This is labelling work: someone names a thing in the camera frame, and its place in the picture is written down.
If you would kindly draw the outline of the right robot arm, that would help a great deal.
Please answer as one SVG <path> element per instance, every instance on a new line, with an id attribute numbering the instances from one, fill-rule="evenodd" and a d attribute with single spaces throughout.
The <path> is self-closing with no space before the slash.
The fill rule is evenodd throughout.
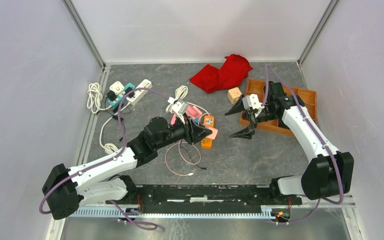
<path id="1" fill-rule="evenodd" d="M 340 151 L 326 138 L 311 118 L 304 101 L 293 91 L 286 94 L 284 85 L 273 81 L 269 81 L 264 89 L 263 102 L 256 94 L 241 95 L 226 112 L 227 116 L 241 113 L 249 122 L 246 128 L 232 133 L 230 138 L 251 139 L 259 123 L 278 119 L 292 131 L 308 160 L 302 175 L 272 179 L 269 199 L 282 204 L 289 195 L 298 195 L 341 204 L 351 189 L 354 169 L 351 153 Z"/>

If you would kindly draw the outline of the beige cube plug adapter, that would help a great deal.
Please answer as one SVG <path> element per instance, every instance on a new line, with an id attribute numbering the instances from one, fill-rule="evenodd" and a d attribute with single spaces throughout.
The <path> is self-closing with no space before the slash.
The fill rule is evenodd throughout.
<path id="1" fill-rule="evenodd" d="M 231 104 L 236 104 L 242 95 L 238 87 L 231 88 L 227 91 L 227 98 Z"/>

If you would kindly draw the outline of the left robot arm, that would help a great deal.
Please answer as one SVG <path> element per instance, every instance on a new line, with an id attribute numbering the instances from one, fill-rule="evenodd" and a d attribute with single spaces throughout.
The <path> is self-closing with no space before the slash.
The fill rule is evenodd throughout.
<path id="1" fill-rule="evenodd" d="M 154 117 L 137 137 L 114 153 L 82 165 L 55 165 L 42 187 L 44 197 L 39 212 L 61 220 L 89 204 L 109 200 L 131 204 L 137 198 L 137 190 L 123 179 L 109 181 L 109 177 L 149 163 L 158 156 L 159 149 L 175 142 L 184 140 L 194 145 L 211 134 L 211 128 L 189 117 L 177 119 L 174 124 Z"/>

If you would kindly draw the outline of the pink plug adapter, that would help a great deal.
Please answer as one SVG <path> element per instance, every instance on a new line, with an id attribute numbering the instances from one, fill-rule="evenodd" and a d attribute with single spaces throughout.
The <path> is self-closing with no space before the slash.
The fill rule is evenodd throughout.
<path id="1" fill-rule="evenodd" d="M 214 127 L 208 126 L 207 129 L 211 131 L 211 134 L 207 136 L 208 139 L 214 140 L 217 137 L 218 130 Z"/>

